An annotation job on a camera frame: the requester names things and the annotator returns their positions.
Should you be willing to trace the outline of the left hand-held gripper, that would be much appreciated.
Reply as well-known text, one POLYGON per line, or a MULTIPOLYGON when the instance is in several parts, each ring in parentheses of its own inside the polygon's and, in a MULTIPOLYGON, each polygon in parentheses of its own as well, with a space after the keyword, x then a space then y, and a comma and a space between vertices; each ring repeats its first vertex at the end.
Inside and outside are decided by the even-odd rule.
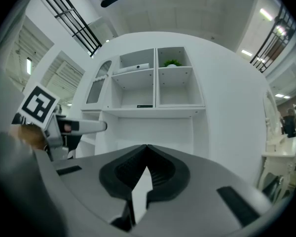
MULTIPOLYGON (((21 105, 21 109, 40 124, 47 120, 49 113, 56 113, 58 115, 62 114, 62 108, 58 104, 58 97, 49 92, 47 88, 42 85, 36 85, 33 88, 30 95, 26 98, 26 102, 21 105)), ((37 122, 28 123, 25 116, 21 113, 16 113, 12 124, 35 124, 38 126, 37 122)), ((48 151, 48 145, 44 148, 44 151, 48 151)))

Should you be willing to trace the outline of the person's left hand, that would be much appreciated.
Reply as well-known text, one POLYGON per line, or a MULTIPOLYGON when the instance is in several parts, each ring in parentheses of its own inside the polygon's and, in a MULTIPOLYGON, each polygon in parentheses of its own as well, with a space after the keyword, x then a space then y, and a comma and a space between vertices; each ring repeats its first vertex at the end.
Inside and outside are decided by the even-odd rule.
POLYGON ((8 134, 24 141, 34 149, 44 150, 47 146, 41 128, 35 124, 12 124, 8 134))

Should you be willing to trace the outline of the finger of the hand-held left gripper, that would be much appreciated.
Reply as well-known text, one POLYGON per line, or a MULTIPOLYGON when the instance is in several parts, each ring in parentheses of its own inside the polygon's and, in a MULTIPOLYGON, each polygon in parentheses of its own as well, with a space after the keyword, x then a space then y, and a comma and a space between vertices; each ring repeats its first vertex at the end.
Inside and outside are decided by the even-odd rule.
POLYGON ((156 146, 181 161, 190 171, 185 189, 174 199, 149 204, 138 223, 140 237, 224 237, 244 228, 219 189, 231 187, 242 200, 237 207, 251 222, 264 215, 271 202, 258 189, 222 165, 198 156, 156 146))
POLYGON ((145 237, 136 223, 132 194, 145 168, 146 145, 59 161, 54 193, 69 237, 145 237))

